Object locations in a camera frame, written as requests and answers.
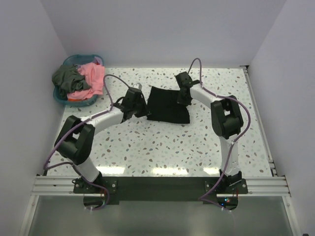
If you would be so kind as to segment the black t shirt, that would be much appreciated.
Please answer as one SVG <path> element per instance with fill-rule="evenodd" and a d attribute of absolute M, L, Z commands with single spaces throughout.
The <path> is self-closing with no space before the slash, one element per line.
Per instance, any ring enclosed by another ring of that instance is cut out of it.
<path fill-rule="evenodd" d="M 177 103 L 179 91 L 151 87 L 147 107 L 147 120 L 173 124 L 189 124 L 186 106 Z"/>

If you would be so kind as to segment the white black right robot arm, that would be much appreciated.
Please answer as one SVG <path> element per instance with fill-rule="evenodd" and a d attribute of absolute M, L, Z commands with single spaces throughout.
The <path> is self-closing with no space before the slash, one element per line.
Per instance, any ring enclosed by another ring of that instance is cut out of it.
<path fill-rule="evenodd" d="M 210 108 L 212 129 L 220 140 L 220 176 L 206 193 L 210 194 L 219 189 L 224 193 L 231 193 L 242 180 L 237 146 L 244 125 L 240 103 L 234 96 L 210 92 L 199 80 L 192 80 L 187 72 L 179 73 L 175 78 L 180 89 L 177 102 L 188 106 L 192 100 L 197 100 Z"/>

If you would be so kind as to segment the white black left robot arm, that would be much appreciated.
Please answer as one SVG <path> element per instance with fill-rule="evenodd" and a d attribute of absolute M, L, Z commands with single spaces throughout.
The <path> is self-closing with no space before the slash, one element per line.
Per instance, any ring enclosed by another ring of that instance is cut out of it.
<path fill-rule="evenodd" d="M 69 116 L 55 142 L 59 154 L 68 159 L 91 193 L 105 189 L 101 172 L 90 158 L 94 136 L 99 132 L 133 116 L 137 118 L 148 114 L 144 95 L 139 88 L 128 88 L 124 97 L 113 104 L 111 111 L 104 111 L 83 119 Z"/>

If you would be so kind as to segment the pink t shirt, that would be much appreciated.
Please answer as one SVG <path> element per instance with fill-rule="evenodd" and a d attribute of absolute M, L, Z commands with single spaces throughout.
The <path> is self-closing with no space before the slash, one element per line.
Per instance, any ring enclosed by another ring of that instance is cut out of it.
<path fill-rule="evenodd" d="M 105 67 L 96 65 L 93 62 L 82 65 L 78 72 L 85 76 L 85 81 L 90 86 L 89 89 L 75 91 L 67 95 L 67 99 L 85 100 L 93 95 L 103 95 L 103 78 L 105 76 Z"/>

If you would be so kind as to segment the purple garment in basket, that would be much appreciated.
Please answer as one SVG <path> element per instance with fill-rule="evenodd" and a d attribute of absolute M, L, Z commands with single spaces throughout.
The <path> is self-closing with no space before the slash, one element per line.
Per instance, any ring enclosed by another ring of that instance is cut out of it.
<path fill-rule="evenodd" d="M 96 65 L 103 65 L 103 61 L 99 57 L 94 57 L 93 63 Z"/>

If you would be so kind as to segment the orange garment in basket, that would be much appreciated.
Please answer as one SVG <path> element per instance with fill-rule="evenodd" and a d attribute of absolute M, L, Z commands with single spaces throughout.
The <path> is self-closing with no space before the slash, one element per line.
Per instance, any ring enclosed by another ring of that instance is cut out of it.
<path fill-rule="evenodd" d="M 68 99 L 69 102 L 79 102 L 81 100 L 78 100 L 78 99 Z"/>

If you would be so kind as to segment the grey green t shirt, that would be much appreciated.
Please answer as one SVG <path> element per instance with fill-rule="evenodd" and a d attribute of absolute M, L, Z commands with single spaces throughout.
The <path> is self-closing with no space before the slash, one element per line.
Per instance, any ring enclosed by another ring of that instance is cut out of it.
<path fill-rule="evenodd" d="M 61 65 L 52 75 L 52 83 L 58 88 L 59 95 L 63 100 L 67 99 L 69 93 L 91 88 L 86 82 L 85 76 L 79 73 L 76 65 Z"/>

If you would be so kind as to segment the teal plastic laundry basket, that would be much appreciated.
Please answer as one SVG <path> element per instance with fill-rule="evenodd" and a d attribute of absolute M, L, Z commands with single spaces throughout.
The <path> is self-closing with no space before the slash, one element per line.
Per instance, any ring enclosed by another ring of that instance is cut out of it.
<path fill-rule="evenodd" d="M 91 55 L 72 55 L 69 56 L 67 59 L 64 60 L 63 65 L 83 65 L 83 64 L 87 64 L 90 62 L 93 62 L 94 57 L 99 57 L 102 59 L 103 61 L 103 65 L 104 66 L 104 60 L 101 56 L 96 55 L 96 54 L 91 54 Z M 53 98 L 55 99 L 55 101 L 57 101 L 58 103 L 65 105 L 65 106 L 72 106 L 72 107 L 87 107 L 87 106 L 91 106 L 92 104 L 94 104 L 98 98 L 98 95 L 93 95 L 91 98 L 89 99 L 85 99 L 85 100 L 81 100 L 79 102 L 69 102 L 67 99 L 63 99 L 60 94 L 59 94 L 59 89 L 58 87 L 54 88 L 53 91 Z"/>

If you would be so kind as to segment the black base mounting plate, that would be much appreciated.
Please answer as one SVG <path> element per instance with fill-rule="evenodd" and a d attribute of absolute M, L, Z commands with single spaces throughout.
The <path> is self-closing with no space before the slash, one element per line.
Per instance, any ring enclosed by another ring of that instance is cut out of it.
<path fill-rule="evenodd" d="M 195 202 L 218 181 L 218 177 L 103 177 L 97 187 L 83 179 L 72 180 L 73 193 L 83 194 L 87 206 L 122 201 Z"/>

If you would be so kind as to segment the aluminium right side rail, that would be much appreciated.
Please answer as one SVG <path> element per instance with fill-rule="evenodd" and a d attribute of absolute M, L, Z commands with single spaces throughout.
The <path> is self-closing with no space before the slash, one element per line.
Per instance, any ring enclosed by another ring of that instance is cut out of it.
<path fill-rule="evenodd" d="M 250 96 L 251 96 L 251 99 L 252 99 L 252 102 L 253 102 L 253 109 L 254 109 L 255 114 L 256 114 L 256 119 L 257 119 L 259 130 L 260 130 L 260 133 L 261 133 L 261 136 L 262 136 L 262 140 L 263 140 L 263 143 L 264 143 L 264 148 L 265 148 L 265 151 L 267 153 L 268 163 L 269 163 L 271 175 L 272 175 L 272 177 L 278 177 L 278 173 L 277 173 L 277 170 L 276 170 L 276 165 L 275 165 L 275 162 L 273 160 L 272 154 L 270 152 L 270 148 L 269 148 L 269 144 L 268 144 L 268 141 L 267 141 L 266 133 L 265 133 L 265 130 L 264 130 L 264 127 L 263 127 L 263 123 L 262 123 L 262 120 L 261 120 L 261 116 L 260 116 L 260 112 L 259 112 L 258 105 L 257 105 L 257 102 L 256 102 L 256 98 L 255 98 L 255 95 L 254 95 L 254 92 L 253 92 L 253 89 L 252 89 L 252 85 L 251 85 L 251 81 L 250 81 L 250 77 L 249 77 L 248 67 L 249 67 L 248 65 L 247 66 L 244 66 L 244 65 L 240 66 L 240 68 L 243 70 L 243 73 L 245 75 L 245 79 L 246 79 L 246 82 L 247 82 L 247 85 L 248 85 L 249 93 L 250 93 Z"/>

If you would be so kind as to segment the aluminium front frame rail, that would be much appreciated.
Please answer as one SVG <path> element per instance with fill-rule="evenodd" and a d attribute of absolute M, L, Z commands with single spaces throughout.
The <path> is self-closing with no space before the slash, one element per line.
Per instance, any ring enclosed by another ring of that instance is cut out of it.
<path fill-rule="evenodd" d="M 32 187 L 33 196 L 74 195 L 72 181 L 76 176 L 37 176 Z M 285 177 L 248 177 L 246 185 L 249 196 L 290 196 Z"/>

